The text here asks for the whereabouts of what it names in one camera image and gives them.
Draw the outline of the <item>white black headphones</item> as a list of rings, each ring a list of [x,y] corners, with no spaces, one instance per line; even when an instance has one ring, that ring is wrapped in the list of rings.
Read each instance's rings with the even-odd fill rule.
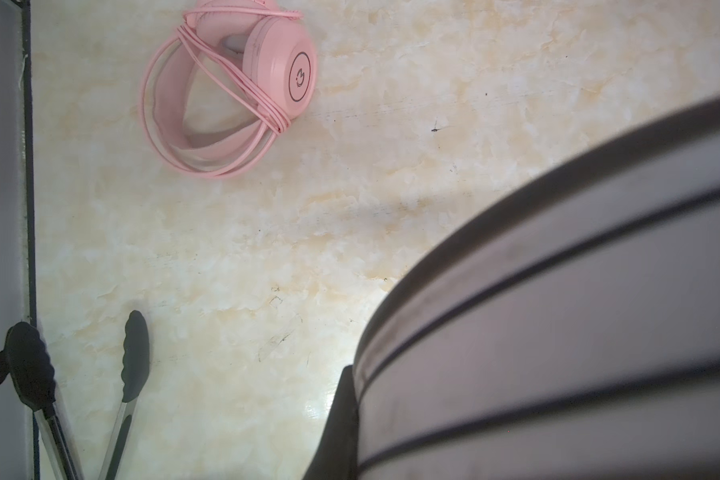
[[[450,236],[354,380],[363,479],[720,479],[720,98]]]

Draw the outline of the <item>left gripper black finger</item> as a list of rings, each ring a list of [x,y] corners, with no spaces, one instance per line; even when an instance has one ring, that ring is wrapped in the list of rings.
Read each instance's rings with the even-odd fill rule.
[[[342,370],[322,437],[303,479],[357,479],[358,428],[353,366],[348,365]]]

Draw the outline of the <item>pink headphones with cable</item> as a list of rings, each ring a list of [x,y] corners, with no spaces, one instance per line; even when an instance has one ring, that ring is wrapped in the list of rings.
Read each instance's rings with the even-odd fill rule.
[[[188,133],[184,120],[198,72],[254,120],[227,132]],[[179,172],[239,176],[307,110],[317,77],[317,51],[301,12],[275,1],[199,1],[146,68],[139,104],[145,138]]]

